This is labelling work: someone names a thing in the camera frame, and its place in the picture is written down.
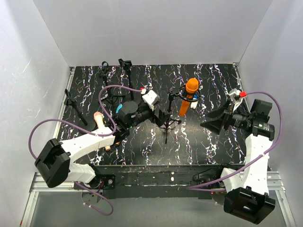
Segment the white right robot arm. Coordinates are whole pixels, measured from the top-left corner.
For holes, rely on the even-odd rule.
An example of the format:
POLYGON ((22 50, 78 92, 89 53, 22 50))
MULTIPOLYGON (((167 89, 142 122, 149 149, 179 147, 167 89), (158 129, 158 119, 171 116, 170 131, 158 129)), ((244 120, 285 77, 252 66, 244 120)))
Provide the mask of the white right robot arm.
POLYGON ((245 131, 246 161, 239 173, 230 166, 223 166, 220 176, 226 188, 223 209, 226 213, 259 224, 275 208, 269 197, 267 165, 275 136, 275 127, 269 124, 272 103, 254 100, 248 113, 236 113, 236 104, 228 100, 222 107, 207 114, 201 126, 219 134, 229 126, 245 131))

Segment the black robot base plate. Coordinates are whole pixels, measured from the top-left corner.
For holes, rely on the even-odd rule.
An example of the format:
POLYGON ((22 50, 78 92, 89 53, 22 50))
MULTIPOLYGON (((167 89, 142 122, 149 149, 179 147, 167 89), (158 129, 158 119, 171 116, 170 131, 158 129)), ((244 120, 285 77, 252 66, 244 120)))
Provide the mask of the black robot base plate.
POLYGON ((211 199, 211 192, 187 190, 187 187, 219 178, 224 167, 227 164, 93 166, 96 176, 85 186, 108 199, 211 199))

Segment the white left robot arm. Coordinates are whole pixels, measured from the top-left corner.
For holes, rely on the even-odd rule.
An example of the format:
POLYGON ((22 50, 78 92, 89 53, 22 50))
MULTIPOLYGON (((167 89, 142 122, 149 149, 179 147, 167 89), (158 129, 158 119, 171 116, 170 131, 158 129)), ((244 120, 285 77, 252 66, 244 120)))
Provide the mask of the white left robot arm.
POLYGON ((152 110, 144 101, 136 104, 125 102, 114 117, 113 123, 103 124, 101 114, 95 113, 94 120, 98 129, 71 140, 49 140, 35 161, 35 166, 49 188, 54 188, 65 181, 82 182, 96 187, 101 174, 91 164, 77 164, 76 161, 100 148, 110 147, 122 141, 130 134, 130 129, 150 120, 162 126, 170 114, 160 109, 152 110))

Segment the black tripod shock-mount stand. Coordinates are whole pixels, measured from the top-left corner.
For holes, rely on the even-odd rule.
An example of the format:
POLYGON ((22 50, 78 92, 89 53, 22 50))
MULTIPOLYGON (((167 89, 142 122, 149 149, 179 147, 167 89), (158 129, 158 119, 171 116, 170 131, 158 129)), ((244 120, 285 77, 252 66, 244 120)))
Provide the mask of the black tripod shock-mount stand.
POLYGON ((164 130, 164 134, 165 134, 165 144, 167 144, 167 142, 168 142, 168 132, 170 131, 170 130, 173 130, 173 129, 175 129, 175 128, 171 128, 171 125, 173 124, 173 123, 177 123, 177 125, 180 125, 181 123, 182 123, 182 121, 180 120, 180 119, 177 119, 177 118, 173 118, 173 113, 174 113, 174 107, 172 107, 172 104, 173 104, 173 101, 174 101, 174 99, 175 98, 180 98, 180 95, 181 95, 181 92, 182 92, 182 87, 183 86, 181 86, 180 88, 179 88, 179 90, 178 90, 178 92, 175 92, 174 90, 170 90, 169 92, 168 92, 168 101, 169 101, 169 105, 168 105, 168 112, 170 112, 171 113, 171 118, 170 118, 170 122, 169 122, 169 128, 168 129, 163 129, 164 130))

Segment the black round-base clamp stand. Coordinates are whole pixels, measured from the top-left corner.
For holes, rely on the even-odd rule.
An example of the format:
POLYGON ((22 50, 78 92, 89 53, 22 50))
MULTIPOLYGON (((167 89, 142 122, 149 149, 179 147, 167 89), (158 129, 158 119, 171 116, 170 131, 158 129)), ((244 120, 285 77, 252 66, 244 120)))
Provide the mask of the black round-base clamp stand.
MULTIPOLYGON (((118 61, 120 66, 123 68, 124 73, 128 77, 128 87, 133 89, 133 84, 131 80, 132 62, 130 60, 124 61, 123 59, 119 59, 118 61)), ((138 92, 129 91, 129 93, 125 95, 123 101, 134 101, 138 105, 141 102, 141 94, 138 92)))

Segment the orange toy microphone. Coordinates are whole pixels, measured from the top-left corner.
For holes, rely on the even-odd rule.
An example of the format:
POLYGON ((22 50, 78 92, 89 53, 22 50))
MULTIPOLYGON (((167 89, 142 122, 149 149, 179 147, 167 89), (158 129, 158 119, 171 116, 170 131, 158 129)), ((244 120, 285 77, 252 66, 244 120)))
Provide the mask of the orange toy microphone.
POLYGON ((178 114, 180 117, 184 117, 191 103, 196 102, 200 97, 199 81, 196 78, 190 78, 181 90, 182 104, 178 114))

